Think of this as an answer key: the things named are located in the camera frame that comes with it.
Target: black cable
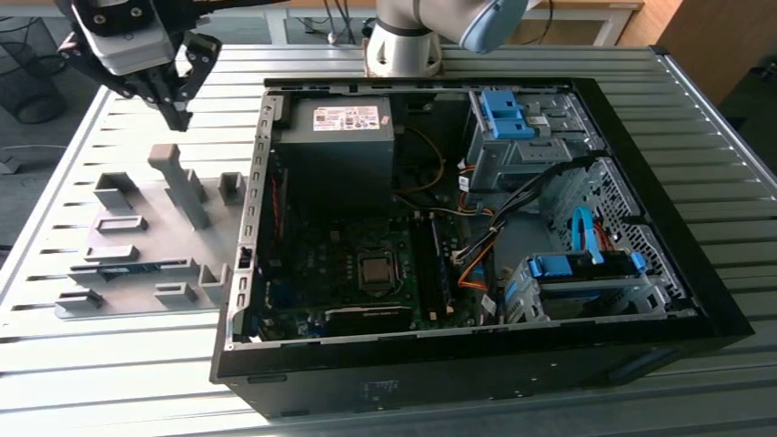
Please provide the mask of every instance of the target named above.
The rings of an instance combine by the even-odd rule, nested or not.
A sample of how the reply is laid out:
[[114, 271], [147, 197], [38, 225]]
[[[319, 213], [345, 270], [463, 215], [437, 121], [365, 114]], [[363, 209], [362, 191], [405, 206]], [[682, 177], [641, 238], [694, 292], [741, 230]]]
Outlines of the black cable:
[[331, 10], [329, 9], [329, 0], [323, 0], [323, 8], [326, 9], [326, 16], [329, 17], [329, 29], [331, 30], [331, 35], [337, 35], [334, 30], [334, 19], [331, 18]]
[[347, 30], [347, 41], [350, 44], [355, 44], [355, 38], [353, 37], [353, 31], [350, 30], [350, 18], [347, 17], [346, 12], [342, 9], [342, 6], [339, 5], [339, 0], [333, 0], [333, 1], [334, 1], [334, 6], [337, 6], [337, 10], [339, 11], [339, 16], [342, 17], [342, 21], [345, 22], [345, 28]]
[[547, 7], [549, 7], [550, 11], [547, 14], [547, 21], [545, 22], [545, 30], [542, 30], [542, 35], [527, 40], [525, 43], [521, 43], [521, 46], [525, 46], [526, 44], [535, 43], [537, 41], [538, 41], [538, 44], [542, 44], [542, 41], [545, 40], [545, 36], [547, 35], [547, 32], [550, 32], [550, 26], [553, 24], [553, 12], [555, 9], [555, 5], [553, 4], [553, 0], [547, 0]]
[[503, 217], [522, 208], [525, 205], [531, 203], [534, 199], [541, 194], [541, 189], [545, 183], [553, 179], [555, 176], [561, 175], [562, 173], [567, 172], [574, 168], [586, 168], [591, 165], [591, 163], [597, 160], [597, 155], [589, 155], [586, 157], [574, 158], [567, 162], [559, 162], [558, 164], [551, 165], [545, 171], [542, 171], [538, 175], [530, 178], [523, 185], [515, 189], [511, 194], [507, 196], [507, 199], [498, 207], [497, 211], [494, 211], [494, 216], [490, 219], [487, 224], [487, 231], [482, 234], [482, 236], [471, 243], [466, 248], [461, 250], [457, 254], [457, 259], [466, 258], [477, 248], [483, 246], [486, 243], [490, 242], [498, 235], [498, 232], [503, 228], [506, 224], [506, 220]]
[[347, 0], [342, 0], [342, 6], [345, 7], [345, 17], [347, 18], [347, 37], [350, 38], [350, 44], [355, 44], [355, 37], [350, 30], [350, 9], [347, 7]]
[[197, 13], [199, 15], [205, 15], [221, 9], [230, 9], [233, 7], [266, 6], [285, 1], [286, 0], [209, 0], [207, 2], [194, 2], [194, 8], [197, 9]]

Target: cable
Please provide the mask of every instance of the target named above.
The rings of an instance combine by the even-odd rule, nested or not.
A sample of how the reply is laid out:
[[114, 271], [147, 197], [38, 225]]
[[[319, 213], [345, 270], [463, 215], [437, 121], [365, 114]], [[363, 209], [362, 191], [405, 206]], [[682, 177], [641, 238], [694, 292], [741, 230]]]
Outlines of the cable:
[[403, 202], [403, 204], [406, 206], [409, 206], [411, 209], [426, 209], [429, 211], [446, 212], [447, 214], [453, 214], [453, 215], [461, 216], [461, 217], [477, 216], [477, 213], [474, 213], [474, 212], [461, 212], [461, 211], [454, 211], [454, 210], [447, 209], [447, 208], [423, 207], [423, 206], [418, 205], [417, 203], [414, 203], [414, 201], [410, 200], [409, 198], [406, 198], [402, 194], [394, 193], [394, 195], [397, 196], [397, 199], [401, 200]]
[[[463, 204], [463, 197], [466, 197], [466, 193], [463, 191], [461, 191], [461, 195], [458, 196], [458, 210], [461, 212], [474, 212], [477, 211], [477, 209], [470, 209], [466, 208], [466, 205]], [[483, 208], [483, 213], [489, 216], [494, 215], [494, 210], [490, 208]]]
[[343, 10], [342, 6], [339, 5], [339, 0], [333, 0], [333, 1], [334, 1], [334, 6], [337, 6], [337, 10], [339, 11], [339, 16], [342, 17], [342, 21], [345, 22], [345, 28], [347, 29], [347, 41], [350, 44], [355, 44], [355, 38], [353, 37], [353, 31], [350, 30], [350, 16], [349, 16], [349, 13], [346, 12], [347, 2], [346, 2], [346, 8]]
[[331, 31], [331, 38], [337, 35], [337, 31], [334, 30], [334, 19], [331, 18], [331, 10], [329, 9], [329, 0], [323, 0], [323, 8], [326, 9], [326, 16], [329, 17], [329, 30]]
[[30, 146], [5, 146], [5, 147], [0, 147], [2, 150], [13, 150], [13, 149], [18, 149], [18, 148], [61, 148], [61, 149], [66, 149], [66, 146], [51, 146], [47, 144], [34, 144]]
[[482, 246], [482, 244], [485, 244], [491, 238], [497, 236], [498, 232], [502, 230], [506, 224], [503, 216], [514, 212], [522, 206], [531, 203], [535, 198], [538, 198], [538, 195], [541, 194], [541, 188], [551, 178], [574, 168], [586, 168], [597, 160], [597, 158], [597, 155], [574, 158], [567, 162], [561, 162], [551, 165], [543, 172], [530, 178], [523, 183], [523, 185], [507, 196], [507, 199], [502, 203], [501, 207], [498, 207], [493, 217], [490, 218], [487, 231], [473, 244], [470, 244], [454, 255], [454, 261], [461, 261], [463, 258], [466, 258], [469, 254], [477, 250], [479, 246]]
[[439, 168], [437, 170], [437, 176], [434, 177], [434, 179], [430, 181], [429, 184], [422, 185], [421, 187], [397, 189], [397, 190], [394, 190], [394, 193], [397, 193], [397, 194], [415, 193], [417, 191], [423, 191], [425, 189], [431, 188], [434, 185], [437, 185], [437, 182], [439, 182], [439, 179], [442, 179], [442, 174], [445, 172], [445, 160], [442, 159], [442, 153], [439, 152], [439, 149], [437, 148], [437, 145], [434, 144], [434, 142], [414, 127], [405, 127], [403, 129], [407, 130], [409, 132], [415, 133], [415, 135], [418, 135], [421, 137], [421, 139], [423, 139], [423, 141], [426, 142], [426, 144], [429, 145], [429, 147], [434, 151], [434, 154], [437, 155], [437, 160], [439, 162]]
[[457, 281], [458, 287], [469, 287], [469, 288], [474, 288], [477, 290], [487, 290], [487, 287], [483, 284], [478, 284], [477, 282], [466, 282], [466, 277], [470, 275], [470, 272], [474, 269], [474, 266], [483, 258], [485, 254], [487, 253], [487, 250], [490, 250], [494, 247], [494, 243], [495, 243], [495, 241], [491, 241], [490, 243], [487, 243], [487, 246], [483, 247], [483, 249], [481, 250], [481, 253], [477, 255], [477, 257], [474, 257], [474, 260], [471, 261], [469, 266], [463, 269], [463, 273], [461, 273], [461, 276], [458, 277], [458, 281]]
[[547, 14], [547, 21], [545, 22], [545, 30], [542, 31], [542, 34], [539, 36], [537, 36], [533, 39], [529, 39], [525, 43], [521, 43], [521, 46], [525, 46], [526, 44], [531, 44], [535, 43], [538, 41], [538, 44], [542, 44], [542, 41], [545, 40], [545, 36], [547, 35], [547, 32], [550, 31], [550, 26], [553, 24], [553, 12], [555, 9], [555, 5], [553, 4], [553, 0], [547, 0], [547, 7], [550, 9], [549, 14]]

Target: aluminum extrusion table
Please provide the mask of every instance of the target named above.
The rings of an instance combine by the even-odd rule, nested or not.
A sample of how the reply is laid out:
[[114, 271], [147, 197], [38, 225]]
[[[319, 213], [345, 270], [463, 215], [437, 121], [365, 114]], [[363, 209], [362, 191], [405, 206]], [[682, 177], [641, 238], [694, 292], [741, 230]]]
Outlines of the aluminum extrusion table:
[[57, 435], [777, 434], [777, 184], [673, 59], [647, 49], [525, 46], [482, 57], [447, 49], [445, 62], [449, 76], [598, 80], [755, 336], [617, 389], [267, 423], [207, 382], [214, 311], [59, 321], [51, 302], [71, 285], [63, 272], [99, 207], [99, 173], [159, 178], [149, 145], [177, 142], [201, 178], [245, 174], [262, 79], [361, 74], [358, 49], [226, 46], [186, 133], [169, 132], [138, 99], [105, 89], [94, 98], [0, 272], [3, 435], [35, 424]]

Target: open computer case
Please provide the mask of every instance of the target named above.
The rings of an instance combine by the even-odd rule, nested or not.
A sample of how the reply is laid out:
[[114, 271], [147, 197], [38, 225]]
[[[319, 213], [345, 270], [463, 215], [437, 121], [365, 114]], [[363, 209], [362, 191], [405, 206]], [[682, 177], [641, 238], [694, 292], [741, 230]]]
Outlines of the open computer case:
[[591, 79], [266, 80], [211, 381], [265, 417], [627, 383], [752, 333]]

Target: blue drive bracket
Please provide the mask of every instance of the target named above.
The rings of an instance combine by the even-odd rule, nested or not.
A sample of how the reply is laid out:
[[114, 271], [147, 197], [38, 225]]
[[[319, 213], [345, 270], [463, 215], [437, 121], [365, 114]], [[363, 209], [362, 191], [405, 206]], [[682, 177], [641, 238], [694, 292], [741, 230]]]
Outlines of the blue drive bracket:
[[511, 91], [483, 91], [481, 99], [494, 139], [531, 139], [535, 136], [534, 128], [523, 119], [523, 106], [518, 105]]
[[[582, 247], [579, 234], [585, 239], [585, 248]], [[593, 213], [585, 207], [574, 208], [574, 213], [571, 214], [571, 250], [587, 250], [593, 257], [593, 264], [605, 262], [605, 258], [598, 251], [598, 243], [593, 231]]]

